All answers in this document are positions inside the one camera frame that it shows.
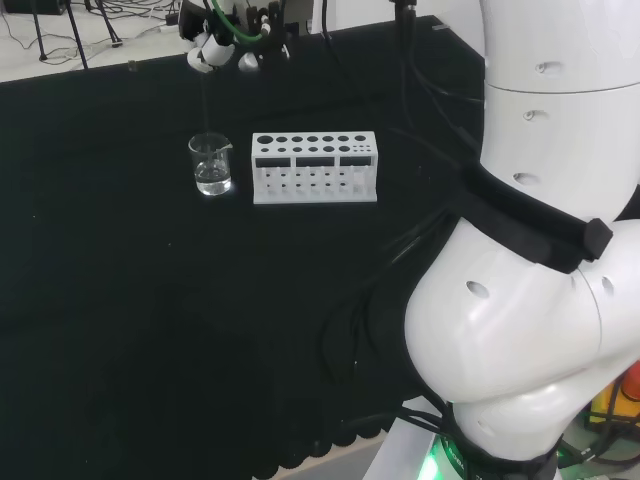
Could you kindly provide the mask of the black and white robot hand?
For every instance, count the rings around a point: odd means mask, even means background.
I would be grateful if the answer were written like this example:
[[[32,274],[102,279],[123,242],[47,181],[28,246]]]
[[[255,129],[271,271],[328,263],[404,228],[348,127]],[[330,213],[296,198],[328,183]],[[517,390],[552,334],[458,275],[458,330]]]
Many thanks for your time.
[[[189,44],[187,62],[201,74],[235,64],[244,73],[273,68],[290,59],[288,43],[299,35],[285,21],[284,1],[263,6],[240,1],[183,1],[178,32]]]

